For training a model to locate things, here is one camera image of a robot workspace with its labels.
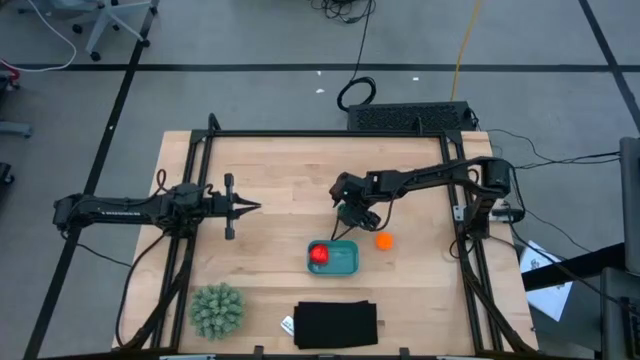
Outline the teal plastic container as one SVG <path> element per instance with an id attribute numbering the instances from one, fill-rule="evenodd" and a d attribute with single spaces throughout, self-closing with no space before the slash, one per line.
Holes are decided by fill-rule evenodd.
<path id="1" fill-rule="evenodd" d="M 329 262 L 326 265 L 312 264 L 309 251 L 316 244 L 325 244 L 329 248 Z M 316 240 L 307 247 L 307 269 L 316 276 L 345 277 L 354 275 L 359 269 L 359 248 L 348 240 Z"/>

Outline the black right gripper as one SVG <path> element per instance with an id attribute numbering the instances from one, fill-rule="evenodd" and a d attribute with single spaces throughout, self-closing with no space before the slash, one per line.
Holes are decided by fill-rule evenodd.
<path id="1" fill-rule="evenodd" d="M 381 218 L 370 210 L 378 200 L 367 193 L 368 185 L 366 179 L 343 172 L 329 189 L 329 194 L 334 201 L 333 207 L 339 207 L 337 217 L 344 225 L 379 231 Z"/>

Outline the green artificial plant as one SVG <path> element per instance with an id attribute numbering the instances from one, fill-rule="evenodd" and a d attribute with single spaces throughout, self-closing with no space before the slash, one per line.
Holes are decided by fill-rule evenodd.
<path id="1" fill-rule="evenodd" d="M 226 283 L 207 285 L 192 296 L 190 324 L 201 338 L 210 342 L 223 340 L 243 325 L 244 305 L 240 290 Z"/>

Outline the white office chair base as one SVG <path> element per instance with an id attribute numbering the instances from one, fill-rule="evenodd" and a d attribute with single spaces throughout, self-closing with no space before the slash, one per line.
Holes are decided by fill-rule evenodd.
<path id="1" fill-rule="evenodd" d="M 24 0 L 27 7 L 17 8 L 18 14 L 33 13 L 48 27 L 56 36 L 67 43 L 72 49 L 71 58 L 62 66 L 54 67 L 54 70 L 64 69 L 71 65 L 78 50 L 75 45 L 56 30 L 46 19 L 45 14 L 52 14 L 54 11 L 67 11 L 75 13 L 76 16 L 69 19 L 71 30 L 75 34 L 83 32 L 83 24 L 93 23 L 93 29 L 85 46 L 85 52 L 94 62 L 101 60 L 101 55 L 95 50 L 99 39 L 108 27 L 115 31 L 125 30 L 132 35 L 144 47 L 148 47 L 150 42 L 140 31 L 134 30 L 124 21 L 124 16 L 138 10 L 146 10 L 155 16 L 158 13 L 159 0 Z"/>

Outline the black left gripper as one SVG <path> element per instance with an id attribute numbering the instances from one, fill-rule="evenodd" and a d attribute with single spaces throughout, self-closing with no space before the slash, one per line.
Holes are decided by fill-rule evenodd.
<path id="1" fill-rule="evenodd" d="M 242 215 L 251 212 L 253 210 L 257 210 L 261 208 L 261 204 L 244 199 L 239 195 L 233 196 L 233 185 L 234 185 L 234 177 L 231 173 L 226 173 L 224 175 L 224 187 L 225 192 L 220 193 L 219 191 L 213 192 L 210 191 L 211 195 L 210 200 L 210 216 L 216 218 L 224 217 L 226 220 L 225 225 L 225 239 L 226 240 L 234 240 L 235 239 L 235 229 L 232 219 L 232 215 L 235 217 L 241 217 Z M 233 210 L 233 202 L 238 205 L 250 205 L 248 207 L 237 208 Z"/>

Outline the black folded cloth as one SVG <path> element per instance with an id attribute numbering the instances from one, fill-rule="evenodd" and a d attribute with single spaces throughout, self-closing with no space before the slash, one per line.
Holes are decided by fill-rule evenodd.
<path id="1" fill-rule="evenodd" d="M 377 305 L 299 302 L 294 307 L 294 344 L 303 349 L 339 349 L 378 343 Z"/>

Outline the white paper sheet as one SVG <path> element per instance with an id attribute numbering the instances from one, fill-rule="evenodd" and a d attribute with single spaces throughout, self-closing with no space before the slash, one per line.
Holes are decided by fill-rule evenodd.
<path id="1" fill-rule="evenodd" d="M 519 258 L 520 272 L 536 270 L 559 262 L 560 258 L 546 251 L 533 241 L 528 241 Z M 555 285 L 538 290 L 527 290 L 528 303 L 556 322 L 561 320 L 573 283 Z"/>

